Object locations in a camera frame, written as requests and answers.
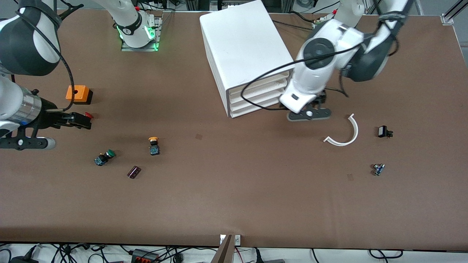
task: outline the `orange and black box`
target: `orange and black box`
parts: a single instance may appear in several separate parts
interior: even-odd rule
[[[72,101],[72,86],[68,86],[66,92],[66,99]],[[75,98],[73,104],[86,104],[90,105],[93,99],[93,91],[85,85],[75,85]]]

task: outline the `battery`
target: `battery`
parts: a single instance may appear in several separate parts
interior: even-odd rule
[[[135,179],[135,177],[137,177],[137,175],[141,172],[141,169],[140,167],[138,166],[134,166],[130,172],[128,172],[127,176],[128,178],[130,179]]]

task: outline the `white box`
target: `white box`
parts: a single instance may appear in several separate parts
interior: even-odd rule
[[[260,0],[200,17],[206,56],[228,117],[258,110],[241,98],[256,77],[293,61]],[[249,100],[271,106],[279,102],[294,65],[256,81],[244,92]]]

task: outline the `black circular joint cap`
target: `black circular joint cap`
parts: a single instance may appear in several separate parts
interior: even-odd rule
[[[335,52],[333,44],[326,38],[315,38],[310,41],[304,48],[304,58],[313,58]],[[306,66],[310,69],[318,69],[330,64],[334,56],[327,58],[312,59],[305,61]]]

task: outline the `white curved object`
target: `white curved object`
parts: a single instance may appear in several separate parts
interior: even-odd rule
[[[358,132],[359,132],[358,123],[353,118],[353,116],[354,116],[354,113],[351,114],[351,116],[348,117],[348,120],[351,122],[352,126],[354,127],[354,136],[352,137],[352,139],[349,142],[337,142],[337,141],[333,140],[332,138],[330,138],[330,136],[325,138],[325,140],[323,140],[323,142],[327,141],[327,142],[329,142],[329,143],[331,143],[331,144],[333,144],[335,146],[346,146],[346,145],[352,143],[358,137]]]

